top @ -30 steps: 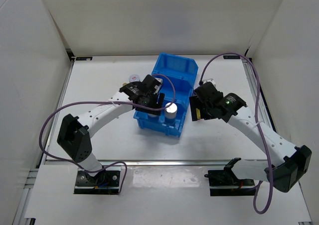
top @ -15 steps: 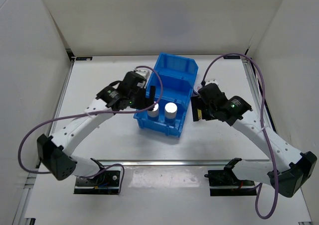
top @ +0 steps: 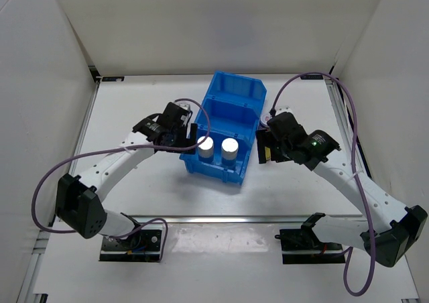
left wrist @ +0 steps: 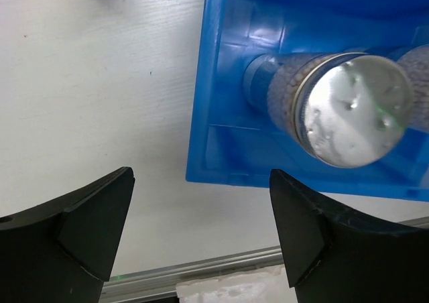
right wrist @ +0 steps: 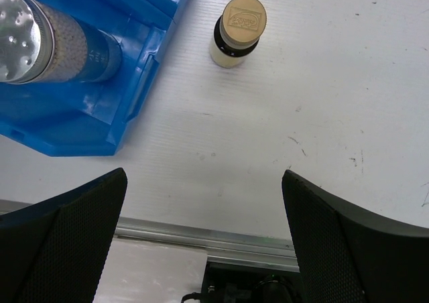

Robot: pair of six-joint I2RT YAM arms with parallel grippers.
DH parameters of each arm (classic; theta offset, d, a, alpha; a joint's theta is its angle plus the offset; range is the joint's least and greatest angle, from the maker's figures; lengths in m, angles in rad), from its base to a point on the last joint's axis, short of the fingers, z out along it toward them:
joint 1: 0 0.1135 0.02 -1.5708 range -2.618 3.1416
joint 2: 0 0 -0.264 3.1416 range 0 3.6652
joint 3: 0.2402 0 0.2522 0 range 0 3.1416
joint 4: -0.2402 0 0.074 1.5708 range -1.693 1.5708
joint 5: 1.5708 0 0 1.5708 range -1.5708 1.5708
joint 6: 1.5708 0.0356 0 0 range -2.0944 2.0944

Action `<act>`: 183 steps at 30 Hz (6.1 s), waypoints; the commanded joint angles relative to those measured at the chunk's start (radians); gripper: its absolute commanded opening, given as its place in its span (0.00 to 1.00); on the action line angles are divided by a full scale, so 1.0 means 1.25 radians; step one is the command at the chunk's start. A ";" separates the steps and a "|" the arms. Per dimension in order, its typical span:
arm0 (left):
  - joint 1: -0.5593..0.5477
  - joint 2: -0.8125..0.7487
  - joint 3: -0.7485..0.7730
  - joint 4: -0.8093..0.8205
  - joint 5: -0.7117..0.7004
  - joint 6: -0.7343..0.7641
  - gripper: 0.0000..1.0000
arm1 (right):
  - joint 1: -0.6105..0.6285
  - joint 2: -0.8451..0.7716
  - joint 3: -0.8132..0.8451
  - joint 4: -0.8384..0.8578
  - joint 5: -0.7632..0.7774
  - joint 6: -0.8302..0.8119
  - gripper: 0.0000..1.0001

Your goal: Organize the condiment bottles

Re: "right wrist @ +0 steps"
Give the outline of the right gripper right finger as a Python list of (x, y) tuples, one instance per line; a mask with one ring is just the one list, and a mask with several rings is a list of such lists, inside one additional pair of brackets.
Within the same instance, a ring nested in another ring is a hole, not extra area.
[(282, 194), (308, 302), (427, 302), (428, 229), (286, 170)]

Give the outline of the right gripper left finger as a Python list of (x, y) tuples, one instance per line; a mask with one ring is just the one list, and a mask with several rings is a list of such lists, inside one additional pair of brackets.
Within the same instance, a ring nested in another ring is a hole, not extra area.
[(126, 190), (117, 168), (1, 215), (1, 301), (92, 302)]

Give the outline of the silver-cap shaker bottle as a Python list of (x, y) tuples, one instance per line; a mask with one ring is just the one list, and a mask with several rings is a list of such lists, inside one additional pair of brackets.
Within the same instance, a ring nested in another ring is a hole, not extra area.
[(1, 0), (1, 82), (102, 82), (121, 60), (112, 35), (36, 0)]

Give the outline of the gold-cap yellow bottle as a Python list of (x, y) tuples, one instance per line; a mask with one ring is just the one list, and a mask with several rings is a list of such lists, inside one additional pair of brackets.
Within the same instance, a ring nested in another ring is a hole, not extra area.
[(267, 13), (259, 0), (230, 0), (213, 29), (209, 52), (223, 68), (240, 65), (256, 49), (265, 31)]

